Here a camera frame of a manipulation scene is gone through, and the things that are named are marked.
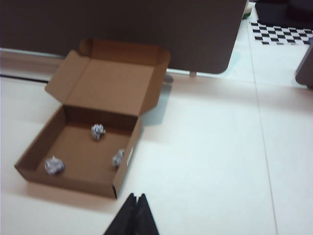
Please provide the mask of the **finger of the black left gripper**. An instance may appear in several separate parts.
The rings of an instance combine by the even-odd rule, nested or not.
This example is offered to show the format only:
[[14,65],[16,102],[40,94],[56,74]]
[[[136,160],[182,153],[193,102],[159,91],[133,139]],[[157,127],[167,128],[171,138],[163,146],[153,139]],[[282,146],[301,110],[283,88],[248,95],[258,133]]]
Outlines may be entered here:
[[105,235],[131,235],[133,232],[133,215],[136,208],[136,197],[131,193],[119,212],[108,226]]
[[133,220],[134,235],[158,235],[158,229],[146,195],[143,193],[135,205]]

